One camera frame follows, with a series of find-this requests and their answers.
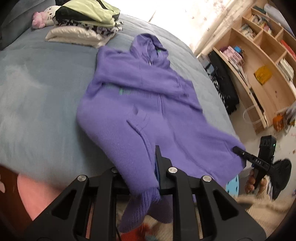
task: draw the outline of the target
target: blue round object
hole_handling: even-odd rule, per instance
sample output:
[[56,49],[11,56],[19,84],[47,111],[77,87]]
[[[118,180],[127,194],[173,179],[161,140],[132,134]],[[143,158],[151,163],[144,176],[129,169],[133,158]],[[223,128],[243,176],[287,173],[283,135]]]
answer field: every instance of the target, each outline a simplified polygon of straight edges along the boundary
[[227,183],[226,192],[231,195],[237,197],[239,194],[239,176],[237,175],[234,179]]

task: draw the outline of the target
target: black cable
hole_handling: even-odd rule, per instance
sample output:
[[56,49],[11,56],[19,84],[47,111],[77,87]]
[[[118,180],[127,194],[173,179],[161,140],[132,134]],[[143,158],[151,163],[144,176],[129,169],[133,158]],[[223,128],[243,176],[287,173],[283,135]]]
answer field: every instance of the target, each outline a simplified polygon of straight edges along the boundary
[[118,236],[118,240],[121,241],[121,237],[120,237],[120,234],[118,232],[118,229],[117,229],[117,227],[115,227],[115,228],[116,228],[116,233],[117,233],[117,236]]

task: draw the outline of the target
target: light green cloth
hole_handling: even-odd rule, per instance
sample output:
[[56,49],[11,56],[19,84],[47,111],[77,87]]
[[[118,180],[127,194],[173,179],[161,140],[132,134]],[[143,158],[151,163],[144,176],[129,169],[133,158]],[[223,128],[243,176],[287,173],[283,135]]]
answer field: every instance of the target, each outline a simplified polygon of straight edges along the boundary
[[103,0],[100,1],[106,9],[96,0],[71,0],[66,2],[63,6],[90,17],[97,22],[94,25],[111,28],[115,25],[113,16],[118,15],[120,10]]

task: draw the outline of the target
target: finger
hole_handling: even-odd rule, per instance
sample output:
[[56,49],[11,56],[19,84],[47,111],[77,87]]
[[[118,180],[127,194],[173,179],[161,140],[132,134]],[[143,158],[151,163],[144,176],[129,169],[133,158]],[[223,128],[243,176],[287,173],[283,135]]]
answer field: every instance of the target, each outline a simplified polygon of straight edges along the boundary
[[263,179],[260,181],[260,185],[261,185],[262,187],[266,187],[266,185],[267,185],[267,180],[266,180],[265,178],[263,178]]
[[265,188],[266,188],[266,186],[260,186],[258,194],[263,193]]
[[252,177],[252,176],[249,176],[248,183],[254,185],[255,182],[256,182],[256,179],[254,177]]
[[246,192],[246,194],[248,194],[251,190],[247,187],[247,185],[244,187],[244,191]]
[[247,183],[244,187],[246,193],[249,193],[250,191],[254,191],[254,186],[250,183]]

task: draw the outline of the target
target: yellow bag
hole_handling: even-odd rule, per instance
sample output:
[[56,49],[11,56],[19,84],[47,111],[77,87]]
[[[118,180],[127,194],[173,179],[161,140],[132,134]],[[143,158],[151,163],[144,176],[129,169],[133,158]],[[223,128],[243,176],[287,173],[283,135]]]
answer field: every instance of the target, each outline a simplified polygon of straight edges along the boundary
[[260,67],[254,73],[254,75],[255,75],[256,79],[258,80],[258,82],[262,85],[264,85],[272,77],[271,71],[265,65]]

